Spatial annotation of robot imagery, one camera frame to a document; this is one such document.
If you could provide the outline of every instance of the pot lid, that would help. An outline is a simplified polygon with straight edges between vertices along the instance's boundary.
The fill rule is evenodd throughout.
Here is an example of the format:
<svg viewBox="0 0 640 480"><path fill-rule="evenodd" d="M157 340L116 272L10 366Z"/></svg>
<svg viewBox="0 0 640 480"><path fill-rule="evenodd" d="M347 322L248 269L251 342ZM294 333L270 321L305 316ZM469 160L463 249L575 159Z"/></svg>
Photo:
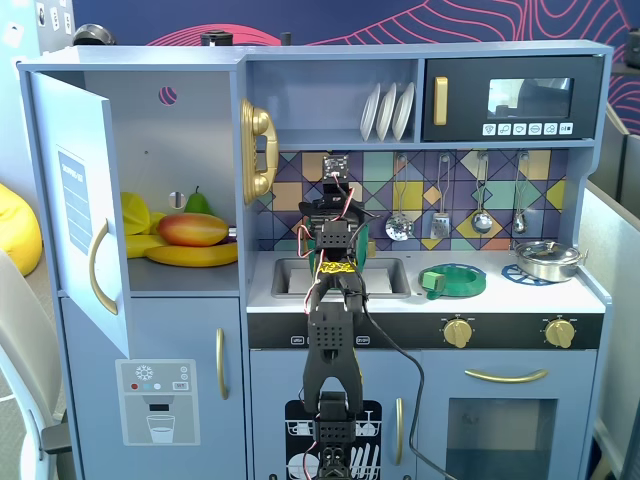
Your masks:
<svg viewBox="0 0 640 480"><path fill-rule="evenodd" d="M580 260L580 252L552 240L527 242L518 245L516 253L536 263L567 265Z"/></svg>

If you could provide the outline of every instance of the black panel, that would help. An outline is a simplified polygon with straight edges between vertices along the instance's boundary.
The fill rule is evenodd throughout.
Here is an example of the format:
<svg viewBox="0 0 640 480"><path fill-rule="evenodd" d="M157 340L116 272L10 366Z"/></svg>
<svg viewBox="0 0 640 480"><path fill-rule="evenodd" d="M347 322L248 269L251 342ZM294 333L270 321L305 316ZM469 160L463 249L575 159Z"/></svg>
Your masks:
<svg viewBox="0 0 640 480"><path fill-rule="evenodd" d="M598 115L604 57L501 57L427 60L425 72L423 140L522 141L593 138ZM446 125L433 124L435 77L448 78ZM492 79L571 78L573 95L568 118L488 118ZM483 136L485 123L573 123L570 135Z"/></svg>
<svg viewBox="0 0 640 480"><path fill-rule="evenodd" d="M442 328L450 313L374 313L373 318L405 349L456 348L445 342ZM466 348L553 350L545 341L546 320L556 314L482 313L468 315L473 335ZM597 349L600 345L602 314L563 314L571 320L576 335L571 350ZM307 348L307 316L303 313L250 313L249 348ZM355 327L357 348L389 348L366 320Z"/></svg>

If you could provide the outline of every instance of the cabinet door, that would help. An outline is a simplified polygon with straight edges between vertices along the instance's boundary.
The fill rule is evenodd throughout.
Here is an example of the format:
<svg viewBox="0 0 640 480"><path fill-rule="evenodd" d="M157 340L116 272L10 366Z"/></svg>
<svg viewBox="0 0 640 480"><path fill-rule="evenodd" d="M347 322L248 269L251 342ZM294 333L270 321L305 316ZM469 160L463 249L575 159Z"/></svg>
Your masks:
<svg viewBox="0 0 640 480"><path fill-rule="evenodd" d="M596 355L424 352L420 450L458 480L577 479Z"/></svg>
<svg viewBox="0 0 640 480"><path fill-rule="evenodd" d="M123 356L72 300L63 298L75 403L70 414L75 415L78 428L84 478L246 478L238 300L136 298L132 307L137 358L193 361L197 379L191 375L185 381L197 383L200 441L194 445L125 445L116 377L116 362ZM219 329L224 332L226 399L217 377ZM172 408L154 412L152 405L145 403L144 407L151 415L171 414Z"/></svg>
<svg viewBox="0 0 640 480"><path fill-rule="evenodd" d="M59 287L129 356L129 278L109 101L35 73L31 93Z"/></svg>
<svg viewBox="0 0 640 480"><path fill-rule="evenodd" d="M420 352L411 352L419 360ZM419 376L392 351L358 351L363 378L364 412L358 416L351 474L355 480L414 479L416 457L409 450L409 429ZM252 351L254 468L256 480L304 480L302 455L311 446L312 416L298 399L306 351ZM329 379L324 391L342 391ZM398 429L402 441L398 442ZM317 471L318 452L307 456L309 473Z"/></svg>

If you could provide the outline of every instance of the gold knob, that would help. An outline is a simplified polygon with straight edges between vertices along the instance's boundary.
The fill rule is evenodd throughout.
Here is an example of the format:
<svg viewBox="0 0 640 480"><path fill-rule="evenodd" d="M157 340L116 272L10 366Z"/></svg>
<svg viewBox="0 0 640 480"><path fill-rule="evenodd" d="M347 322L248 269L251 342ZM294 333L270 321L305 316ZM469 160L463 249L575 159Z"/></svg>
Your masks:
<svg viewBox="0 0 640 480"><path fill-rule="evenodd" d="M450 320L444 326L444 339L451 345L464 348L471 338L471 325L464 320Z"/></svg>
<svg viewBox="0 0 640 480"><path fill-rule="evenodd" d="M569 348L576 334L575 328L567 320L554 320L544 330L547 341L556 347Z"/></svg>

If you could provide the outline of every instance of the white countertop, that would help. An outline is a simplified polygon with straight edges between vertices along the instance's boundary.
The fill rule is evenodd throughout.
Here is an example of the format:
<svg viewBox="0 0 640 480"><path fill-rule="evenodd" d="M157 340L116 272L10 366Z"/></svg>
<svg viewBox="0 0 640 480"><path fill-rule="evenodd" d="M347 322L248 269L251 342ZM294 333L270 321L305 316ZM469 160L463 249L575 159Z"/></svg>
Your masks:
<svg viewBox="0 0 640 480"><path fill-rule="evenodd" d="M274 298L271 284L276 260L297 258L294 252L260 252L249 292L247 311L302 312L303 298ZM605 306L576 275L564 283L543 286L512 282L502 275L505 266L515 264L516 257L501 252L378 252L376 258L399 258L403 261L407 280L411 286L409 298L369 300L371 312L445 312L445 313L604 313ZM487 274L486 290L475 297L427 300L418 284L421 270L443 263L458 263L479 268ZM341 301L339 297L324 301Z"/></svg>

